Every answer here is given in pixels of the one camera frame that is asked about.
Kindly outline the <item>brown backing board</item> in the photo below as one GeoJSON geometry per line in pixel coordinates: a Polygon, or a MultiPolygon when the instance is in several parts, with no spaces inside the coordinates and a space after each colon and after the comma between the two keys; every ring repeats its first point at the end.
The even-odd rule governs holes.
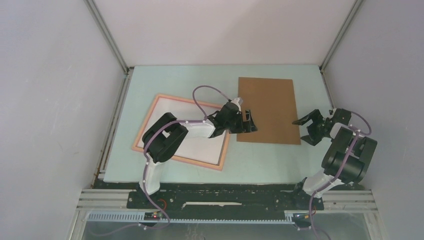
{"type": "Polygon", "coordinates": [[[240,133],[238,142],[300,145],[294,83],[291,79],[239,77],[242,109],[250,110],[257,131],[240,133]]]}

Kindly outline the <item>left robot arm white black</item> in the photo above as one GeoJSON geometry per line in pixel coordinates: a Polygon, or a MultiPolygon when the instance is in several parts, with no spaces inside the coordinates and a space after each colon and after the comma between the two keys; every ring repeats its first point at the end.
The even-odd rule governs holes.
{"type": "Polygon", "coordinates": [[[164,113],[142,136],[146,164],[139,181],[142,192],[138,201],[145,208],[153,208],[158,202],[163,165],[170,160],[183,140],[189,138],[212,139],[224,133],[247,134],[258,130],[251,111],[245,111],[243,119],[240,97],[228,100],[220,110],[206,115],[202,120],[181,120],[172,113],[164,113]]]}

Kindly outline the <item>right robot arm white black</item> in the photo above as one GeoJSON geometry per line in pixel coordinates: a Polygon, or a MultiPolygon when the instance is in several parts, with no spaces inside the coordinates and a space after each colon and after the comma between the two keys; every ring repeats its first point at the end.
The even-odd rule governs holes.
{"type": "Polygon", "coordinates": [[[313,176],[300,181],[291,194],[291,204],[304,209],[312,199],[319,199],[332,188],[359,183],[365,177],[378,142],[370,137],[372,128],[360,114],[344,108],[329,110],[324,117],[315,109],[304,117],[294,120],[293,125],[303,126],[307,122],[307,135],[301,140],[316,146],[324,138],[330,139],[321,169],[313,176]]]}

